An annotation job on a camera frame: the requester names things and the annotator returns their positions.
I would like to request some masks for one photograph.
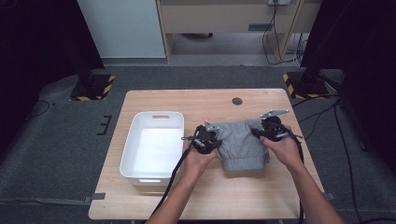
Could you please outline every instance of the yellow black hazard tape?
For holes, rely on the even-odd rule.
[[[90,101],[90,100],[104,100],[106,99],[108,93],[110,92],[111,86],[113,85],[114,78],[116,76],[109,76],[107,84],[103,89],[103,93],[95,96],[79,95],[75,97],[70,97],[71,101]]]
[[[288,91],[291,99],[310,99],[310,98],[325,99],[326,98],[318,94],[297,94],[294,91],[294,88],[290,82],[288,74],[283,75],[283,80],[285,81],[286,86],[288,87]]]

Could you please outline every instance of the gray carpet floor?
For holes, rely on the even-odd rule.
[[[81,201],[92,196],[127,91],[286,89],[282,75],[296,70],[295,67],[259,66],[108,67],[106,71],[116,76],[109,95],[102,101],[87,102],[69,101],[77,76],[51,83],[42,90],[40,102],[21,127],[10,154],[0,167],[0,198]],[[293,105],[302,101],[290,100]],[[295,106],[297,120],[323,111],[336,100],[336,97],[311,100]],[[346,112],[339,106],[336,111],[350,154],[362,219],[396,218],[396,177],[378,155],[361,150],[360,139]],[[104,130],[101,123],[107,122],[105,116],[112,116],[112,120],[106,135],[98,135]],[[331,202],[345,221],[358,223],[352,202],[347,154],[334,112],[331,109],[323,113],[318,121],[317,117],[304,120],[300,125],[304,136],[309,136],[306,142],[319,177],[326,192],[335,195],[336,199]],[[88,211],[87,205],[0,204],[0,223],[130,223],[128,220],[90,220]],[[236,220],[221,223],[278,222]],[[285,223],[297,223],[297,220],[285,220]]]

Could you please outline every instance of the white plastic bin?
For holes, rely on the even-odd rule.
[[[134,116],[125,142],[120,173],[134,185],[169,184],[183,151],[184,117],[173,111]]]

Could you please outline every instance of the bin handle hole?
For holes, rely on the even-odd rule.
[[[152,116],[153,119],[170,119],[168,115],[154,115]]]
[[[139,179],[142,183],[161,183],[161,180],[158,179]]]

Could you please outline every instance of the white wall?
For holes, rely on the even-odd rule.
[[[165,58],[155,0],[78,0],[102,58]]]

